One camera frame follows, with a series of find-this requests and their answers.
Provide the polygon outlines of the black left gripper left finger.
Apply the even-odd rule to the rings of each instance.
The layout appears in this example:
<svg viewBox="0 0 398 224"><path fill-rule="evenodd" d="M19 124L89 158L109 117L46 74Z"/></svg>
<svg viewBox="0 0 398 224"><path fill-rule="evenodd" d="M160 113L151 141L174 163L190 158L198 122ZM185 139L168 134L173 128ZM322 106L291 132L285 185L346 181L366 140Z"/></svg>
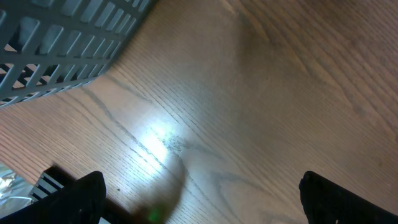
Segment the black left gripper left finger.
<svg viewBox="0 0 398 224"><path fill-rule="evenodd" d="M1 218L1 224L99 223L106 186L100 171L71 180L59 170L46 170L32 189L32 196L33 204Z"/></svg>

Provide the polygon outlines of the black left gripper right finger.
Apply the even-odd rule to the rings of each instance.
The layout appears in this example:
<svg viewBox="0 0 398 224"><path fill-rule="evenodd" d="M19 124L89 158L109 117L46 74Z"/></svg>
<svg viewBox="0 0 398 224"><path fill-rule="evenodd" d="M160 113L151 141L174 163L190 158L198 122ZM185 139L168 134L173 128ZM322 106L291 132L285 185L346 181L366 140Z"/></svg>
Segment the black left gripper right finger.
<svg viewBox="0 0 398 224"><path fill-rule="evenodd" d="M304 173L299 190L309 224L397 224L397 215L313 171Z"/></svg>

